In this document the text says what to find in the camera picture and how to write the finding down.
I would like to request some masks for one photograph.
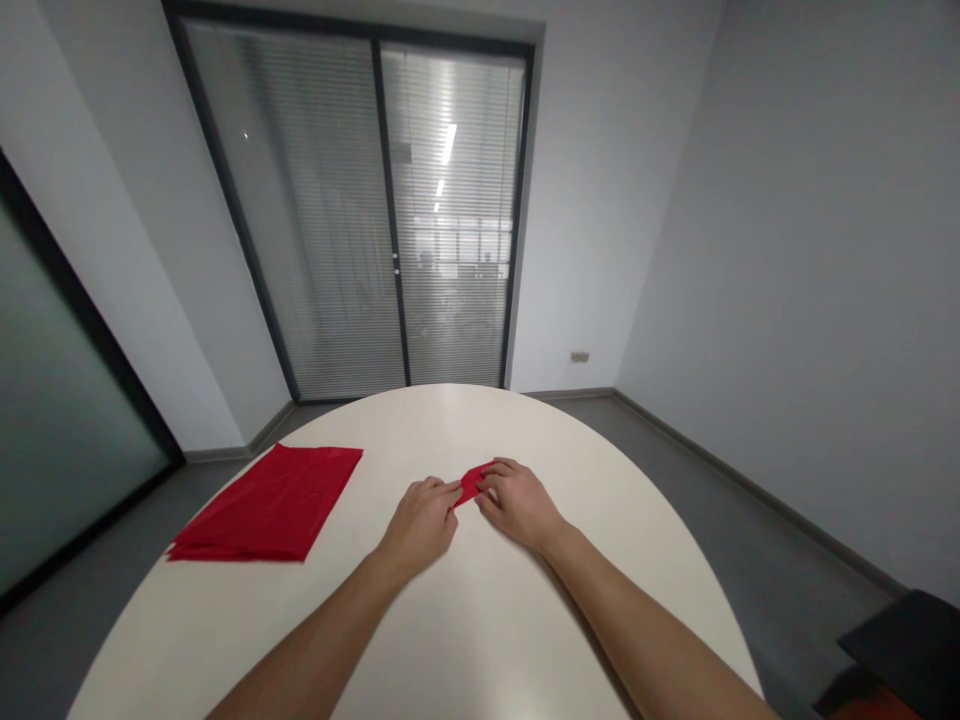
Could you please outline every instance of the black door frame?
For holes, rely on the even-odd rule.
[[[190,95],[193,98],[197,115],[200,119],[200,126],[203,130],[204,138],[210,149],[210,155],[213,158],[213,164],[220,179],[220,185],[223,188],[224,198],[227,201],[227,207],[233,224],[236,227],[237,235],[240,238],[240,245],[243,249],[244,257],[250,268],[250,274],[253,277],[253,284],[263,308],[263,314],[267,322],[267,328],[270,331],[270,337],[277,351],[277,359],[280,361],[280,367],[283,370],[284,379],[287,382],[287,388],[290,390],[290,396],[294,403],[298,405],[323,404],[323,403],[342,403],[356,400],[358,398],[331,398],[329,400],[303,400],[300,388],[297,386],[296,378],[293,375],[293,367],[290,363],[290,357],[287,354],[286,346],[283,343],[283,335],[280,332],[280,325],[277,322],[276,311],[267,291],[266,282],[263,275],[263,268],[257,258],[256,250],[253,245],[253,238],[250,234],[250,228],[243,214],[240,204],[240,198],[237,193],[236,184],[227,162],[226,153],[220,135],[213,119],[213,112],[210,108],[210,102],[204,90],[200,79],[200,73],[190,49],[190,43],[187,39],[185,20],[208,20],[229,24],[237,27],[253,27],[257,29],[276,29],[290,32],[299,32],[305,34],[324,34],[339,35],[368,40],[371,46],[374,68],[374,83],[377,95],[377,114],[380,123],[380,144],[383,150],[383,168],[384,180],[387,189],[387,214],[390,222],[390,241],[393,247],[394,278],[396,281],[397,305],[400,321],[401,348],[403,351],[404,378],[407,386],[410,381],[410,357],[407,349],[406,332],[406,312],[403,304],[403,279],[400,272],[400,251],[397,238],[397,218],[395,210],[395,201],[393,194],[393,169],[390,162],[389,134],[387,128],[387,111],[384,102],[383,92],[383,69],[380,60],[380,44],[382,42],[401,42],[408,45],[418,45],[421,47],[438,48],[445,50],[460,50],[465,52],[497,55],[507,57],[517,57],[523,59],[525,63],[524,86],[523,86],[523,111],[520,121],[520,142],[518,148],[517,166],[514,177],[514,198],[513,198],[513,231],[511,233],[509,275],[507,277],[507,297],[503,324],[503,343],[500,358],[500,383],[499,387],[504,387],[507,373],[507,355],[510,342],[511,316],[513,313],[513,294],[514,277],[516,275],[517,245],[520,234],[520,203],[523,195],[524,165],[527,155],[527,134],[530,120],[530,97],[533,91],[533,61],[535,47],[526,43],[511,42],[506,40],[494,40],[488,38],[477,38],[468,35],[459,35],[454,33],[434,32],[430,30],[415,30],[412,28],[396,27],[393,25],[381,25],[374,23],[356,22],[353,20],[341,20],[336,18],[320,17],[316,15],[306,15],[302,13],[287,12],[282,10],[264,10],[260,8],[238,7],[234,5],[223,5],[213,2],[194,2],[193,0],[162,0],[164,13],[167,17],[167,23],[170,26],[170,34],[173,37],[173,43],[177,49],[177,55],[180,57],[180,64],[183,67],[183,73],[186,77],[187,86],[190,89]]]
[[[0,148],[0,202],[6,206],[14,223],[20,228],[29,250],[44,269],[54,289],[60,294],[80,328],[90,339],[103,364],[113,375],[121,391],[126,395],[137,414],[143,419],[147,430],[169,459],[169,464],[140,487],[96,520],[86,530],[69,541],[60,550],[41,563],[26,577],[0,596],[0,618],[17,603],[36,590],[51,575],[76,557],[104,530],[131,510],[164,480],[184,464],[183,452],[173,433],[157,410],[153,400],[137,377],[133,366],[117,339],[110,332],[106,321],[84,289],[66,255],[60,249],[53,234],[44,222],[26,188],[17,177],[13,166]]]

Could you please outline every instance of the gray baseboard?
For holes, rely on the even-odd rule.
[[[523,393],[534,400],[551,402],[553,400],[579,400],[586,397],[606,397],[613,395],[613,388],[580,388],[579,390],[544,390],[535,393]]]
[[[287,404],[280,408],[280,412],[274,415],[270,422],[263,426],[263,429],[257,433],[256,437],[254,437],[248,445],[217,448],[216,450],[194,450],[192,452],[185,452],[183,457],[188,463],[250,460],[255,458],[266,449],[270,436],[280,427],[280,424],[290,416],[294,407],[293,400],[288,400]]]
[[[873,582],[874,585],[881,588],[892,598],[899,597],[907,591],[907,588],[904,585],[892,578],[862,555],[854,550],[851,550],[828,532],[791,508],[785,502],[770,494],[755,482],[727,465],[723,460],[695,443],[686,435],[663,422],[663,420],[631,400],[619,390],[613,390],[613,397],[624,406],[635,412],[641,418],[646,420],[648,423],[653,425],[668,438],[679,445],[682,445],[684,448],[699,457],[715,470],[730,478],[730,480],[740,486],[743,490],[750,493],[750,495],[780,515],[784,520],[791,523],[794,527],[807,535],[811,540],[825,548],[827,551],[839,558],[842,562],[846,563],[858,573]]]

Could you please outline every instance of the table top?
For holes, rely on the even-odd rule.
[[[686,526],[623,453],[560,410],[504,390],[424,385],[346,405],[282,442],[365,451],[306,562],[160,559],[71,718],[203,717],[375,547],[412,481],[459,478],[495,455],[530,466],[567,519],[761,692]],[[629,717],[537,561],[473,503],[457,515],[450,551],[390,608],[334,717]]]

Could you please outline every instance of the red paper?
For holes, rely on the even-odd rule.
[[[278,443],[177,535],[169,559],[303,562],[362,455]]]
[[[488,463],[467,470],[467,474],[460,479],[460,487],[463,488],[463,495],[460,496],[460,499],[457,500],[457,504],[454,505],[454,507],[463,505],[467,500],[471,500],[480,494],[480,491],[477,490],[477,483],[483,480],[483,475],[480,474],[480,471],[496,464],[496,460],[491,460]]]

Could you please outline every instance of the glass door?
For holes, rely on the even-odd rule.
[[[533,47],[165,7],[294,400],[502,387]]]
[[[107,356],[119,348],[2,155],[0,190],[5,609],[38,584],[38,568],[181,458],[129,366],[127,385],[118,379]]]

